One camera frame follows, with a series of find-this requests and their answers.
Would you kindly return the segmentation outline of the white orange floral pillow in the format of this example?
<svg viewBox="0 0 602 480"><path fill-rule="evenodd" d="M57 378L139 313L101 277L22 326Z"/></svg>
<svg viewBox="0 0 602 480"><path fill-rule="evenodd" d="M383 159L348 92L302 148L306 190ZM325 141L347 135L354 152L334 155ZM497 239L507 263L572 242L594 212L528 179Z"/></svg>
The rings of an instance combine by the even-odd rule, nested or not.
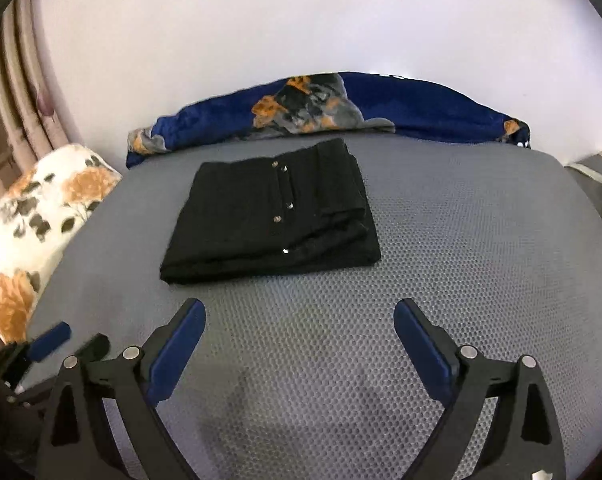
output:
<svg viewBox="0 0 602 480"><path fill-rule="evenodd" d="M0 199L0 339L24 341L70 240L121 180L80 144L58 148Z"/></svg>

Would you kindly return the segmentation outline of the black pants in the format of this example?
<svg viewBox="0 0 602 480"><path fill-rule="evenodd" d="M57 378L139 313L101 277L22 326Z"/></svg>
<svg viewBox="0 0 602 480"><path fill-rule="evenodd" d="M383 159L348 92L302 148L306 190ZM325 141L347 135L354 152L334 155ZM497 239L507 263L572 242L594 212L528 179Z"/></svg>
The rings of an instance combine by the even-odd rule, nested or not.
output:
<svg viewBox="0 0 602 480"><path fill-rule="evenodd" d="M381 258L356 158L341 139L206 162L160 265L167 284L372 266Z"/></svg>

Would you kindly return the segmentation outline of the blue floral blanket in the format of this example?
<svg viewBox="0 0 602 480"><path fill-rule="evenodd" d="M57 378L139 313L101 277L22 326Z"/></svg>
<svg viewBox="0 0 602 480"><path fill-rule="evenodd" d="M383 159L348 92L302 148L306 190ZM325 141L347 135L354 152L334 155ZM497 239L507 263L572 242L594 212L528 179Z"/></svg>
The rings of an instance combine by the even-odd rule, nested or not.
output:
<svg viewBox="0 0 602 480"><path fill-rule="evenodd" d="M126 166L228 140L380 131L528 148L529 126L434 82L356 72L293 76L189 104L127 136Z"/></svg>

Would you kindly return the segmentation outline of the grey mesh mattress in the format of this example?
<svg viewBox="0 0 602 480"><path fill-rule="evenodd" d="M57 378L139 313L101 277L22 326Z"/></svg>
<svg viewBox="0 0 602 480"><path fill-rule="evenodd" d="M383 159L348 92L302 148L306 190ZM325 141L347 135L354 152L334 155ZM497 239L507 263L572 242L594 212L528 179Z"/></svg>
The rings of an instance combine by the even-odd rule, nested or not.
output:
<svg viewBox="0 0 602 480"><path fill-rule="evenodd" d="M382 257L371 268L170 286L159 267L199 167L273 157L300 139L163 155L127 171L71 240L28 330L72 337L34 366L58 372L96 333L145 341L182 302L206 309L164 424L203 479L397 479L440 417L393 328L412 298L454 341L534 356L558 415L566 473L602 448L602 221L557 159L504 144L381 134L345 139Z"/></svg>

